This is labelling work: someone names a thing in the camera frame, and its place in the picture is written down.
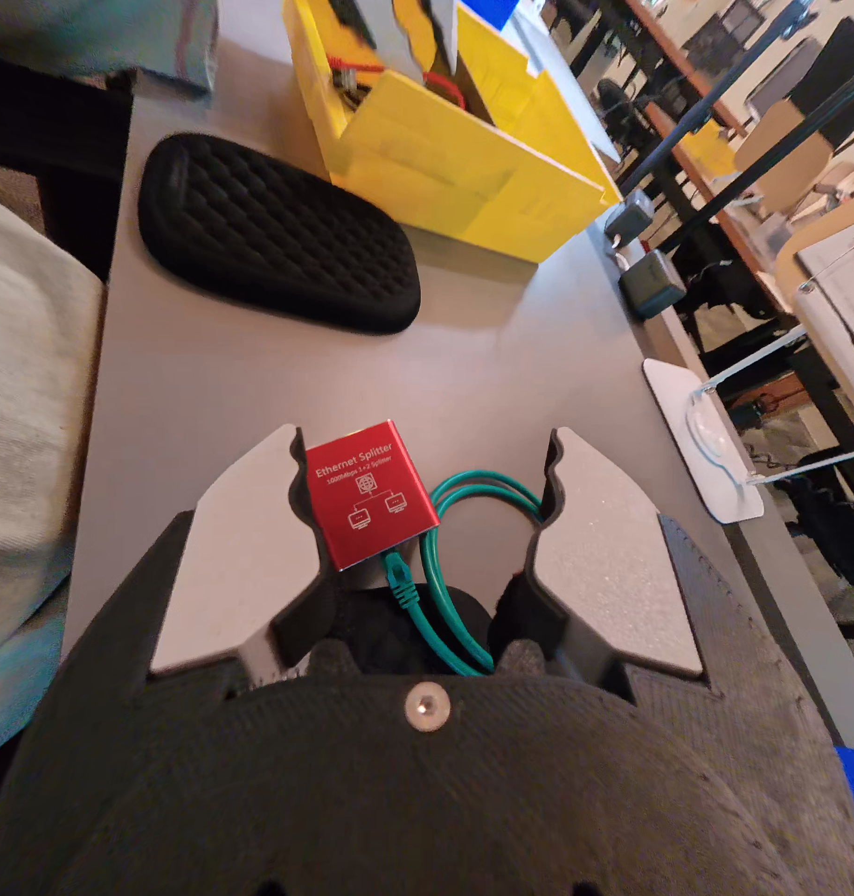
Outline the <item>instruction sign board on stand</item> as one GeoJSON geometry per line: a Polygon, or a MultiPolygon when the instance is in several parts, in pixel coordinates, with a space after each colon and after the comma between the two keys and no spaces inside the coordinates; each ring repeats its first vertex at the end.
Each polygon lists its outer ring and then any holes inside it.
{"type": "Polygon", "coordinates": [[[762,516],[763,485],[854,461],[853,451],[772,476],[754,473],[713,399],[717,386],[728,378],[807,337],[854,404],[854,200],[784,246],[777,280],[792,297],[798,325],[768,347],[706,382],[683,366],[654,359],[643,364],[645,380],[697,491],[712,517],[724,524],[762,516]]]}

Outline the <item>yellow plastic bin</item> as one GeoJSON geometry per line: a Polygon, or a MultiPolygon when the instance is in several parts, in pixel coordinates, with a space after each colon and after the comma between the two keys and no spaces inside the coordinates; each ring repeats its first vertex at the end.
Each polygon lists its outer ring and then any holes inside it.
{"type": "Polygon", "coordinates": [[[370,74],[351,109],[333,85],[328,2],[284,2],[302,100],[331,182],[402,224],[541,263],[622,195],[548,71],[474,13],[461,70],[488,120],[400,73],[370,74]]]}

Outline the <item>person's white shirt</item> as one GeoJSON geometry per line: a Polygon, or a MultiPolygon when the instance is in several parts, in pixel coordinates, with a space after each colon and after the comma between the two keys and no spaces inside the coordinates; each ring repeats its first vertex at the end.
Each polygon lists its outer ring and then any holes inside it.
{"type": "Polygon", "coordinates": [[[0,204],[0,645],[71,570],[104,290],[0,204]]]}

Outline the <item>black office chair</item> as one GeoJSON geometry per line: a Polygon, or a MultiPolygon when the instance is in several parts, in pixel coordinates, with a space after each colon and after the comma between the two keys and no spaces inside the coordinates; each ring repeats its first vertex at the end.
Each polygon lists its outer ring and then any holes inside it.
{"type": "Polygon", "coordinates": [[[638,147],[645,140],[647,128],[637,106],[624,88],[611,78],[597,84],[599,118],[611,140],[621,147],[638,147]]]}

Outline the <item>black light stand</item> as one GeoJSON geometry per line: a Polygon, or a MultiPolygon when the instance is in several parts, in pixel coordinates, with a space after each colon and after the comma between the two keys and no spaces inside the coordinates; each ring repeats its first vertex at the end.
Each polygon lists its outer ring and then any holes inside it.
{"type": "Polygon", "coordinates": [[[708,202],[735,185],[793,130],[807,125],[820,106],[831,118],[821,122],[795,148],[766,172],[741,184],[722,210],[709,215],[687,235],[679,231],[659,249],[675,250],[685,240],[698,240],[712,224],[721,226],[735,210],[748,206],[753,215],[791,215],[827,173],[837,150],[854,133],[854,98],[834,111],[834,96],[854,80],[854,20],[839,23],[832,37],[813,61],[805,76],[784,98],[774,102],[756,122],[749,135],[733,149],[715,122],[706,122],[696,133],[687,133],[671,153],[674,161],[685,161],[699,173],[698,193],[708,202]]]}

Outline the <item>black bin divider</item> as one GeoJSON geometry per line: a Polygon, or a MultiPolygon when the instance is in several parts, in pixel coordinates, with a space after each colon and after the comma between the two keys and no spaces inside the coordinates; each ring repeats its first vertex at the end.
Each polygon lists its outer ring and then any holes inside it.
{"type": "Polygon", "coordinates": [[[454,74],[454,83],[459,88],[465,100],[465,108],[472,116],[490,127],[495,127],[495,122],[479,93],[473,77],[460,56],[458,56],[454,74]]]}

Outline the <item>red ethernet splitter box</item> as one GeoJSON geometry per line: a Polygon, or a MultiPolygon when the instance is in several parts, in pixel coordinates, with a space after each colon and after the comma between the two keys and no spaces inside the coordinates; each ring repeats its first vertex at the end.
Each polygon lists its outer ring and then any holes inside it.
{"type": "Polygon", "coordinates": [[[392,420],[307,449],[315,520],[342,572],[439,525],[392,420]]]}

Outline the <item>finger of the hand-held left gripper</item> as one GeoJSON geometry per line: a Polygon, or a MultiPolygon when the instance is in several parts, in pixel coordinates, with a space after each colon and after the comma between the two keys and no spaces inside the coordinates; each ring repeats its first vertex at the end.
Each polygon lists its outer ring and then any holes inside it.
{"type": "Polygon", "coordinates": [[[421,1],[356,1],[379,61],[416,83],[429,71],[429,17],[421,1]]]}
{"type": "Polygon", "coordinates": [[[449,72],[454,75],[457,67],[457,1],[428,1],[427,14],[430,17],[437,49],[449,72]]]}

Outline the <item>person's left forearm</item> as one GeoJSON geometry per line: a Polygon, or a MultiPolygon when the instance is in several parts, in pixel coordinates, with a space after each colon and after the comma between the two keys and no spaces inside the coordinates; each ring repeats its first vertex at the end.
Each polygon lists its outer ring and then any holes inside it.
{"type": "Polygon", "coordinates": [[[0,1],[0,60],[75,78],[139,71],[215,84],[216,1],[0,1]]]}

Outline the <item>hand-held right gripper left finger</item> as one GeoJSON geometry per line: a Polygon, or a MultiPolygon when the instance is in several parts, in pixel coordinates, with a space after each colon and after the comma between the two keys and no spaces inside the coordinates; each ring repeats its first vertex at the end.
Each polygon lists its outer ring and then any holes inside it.
{"type": "Polygon", "coordinates": [[[197,502],[153,651],[156,677],[238,661],[285,679],[333,621],[333,569],[314,520],[301,430],[286,424],[197,502]]]}

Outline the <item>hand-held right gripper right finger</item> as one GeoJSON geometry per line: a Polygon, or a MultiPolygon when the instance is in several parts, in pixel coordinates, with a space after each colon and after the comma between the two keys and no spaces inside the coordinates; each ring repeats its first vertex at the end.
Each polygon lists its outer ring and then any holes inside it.
{"type": "Polygon", "coordinates": [[[559,674],[599,686],[615,666],[703,675],[656,505],[568,427],[549,438],[540,522],[488,628],[493,659],[528,640],[559,674]]]}

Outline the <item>long wooden table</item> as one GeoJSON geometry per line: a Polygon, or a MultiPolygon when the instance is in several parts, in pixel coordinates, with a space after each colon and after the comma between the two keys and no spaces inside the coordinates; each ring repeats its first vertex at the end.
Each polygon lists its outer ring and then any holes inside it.
{"type": "MultiPolygon", "coordinates": [[[[635,68],[645,74],[634,104],[639,118],[653,130],[653,142],[664,141],[707,96],[712,84],[699,64],[691,63],[670,39],[648,7],[625,2],[625,8],[642,47],[635,68]]],[[[679,227],[700,213],[695,200],[702,205],[711,202],[736,174],[730,144],[734,138],[746,136],[746,128],[719,98],[650,174],[652,186],[666,196],[679,227]]],[[[761,278],[770,275],[770,264],[729,209],[698,222],[679,242],[672,233],[656,246],[670,254],[687,289],[700,289],[701,281],[712,274],[724,281],[728,273],[729,285],[722,289],[729,304],[741,305],[756,319],[791,315],[791,306],[777,286],[761,278]]]]}

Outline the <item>grey electronic device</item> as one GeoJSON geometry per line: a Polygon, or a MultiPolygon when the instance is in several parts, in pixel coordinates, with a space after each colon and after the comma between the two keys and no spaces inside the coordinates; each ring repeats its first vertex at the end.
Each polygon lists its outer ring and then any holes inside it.
{"type": "Polygon", "coordinates": [[[638,239],[652,224],[656,208],[641,188],[625,197],[603,226],[605,239],[613,249],[622,248],[638,239]]]}
{"type": "Polygon", "coordinates": [[[687,295],[687,287],[666,253],[653,249],[627,267],[618,285],[624,300],[640,321],[655,318],[687,295]]]}

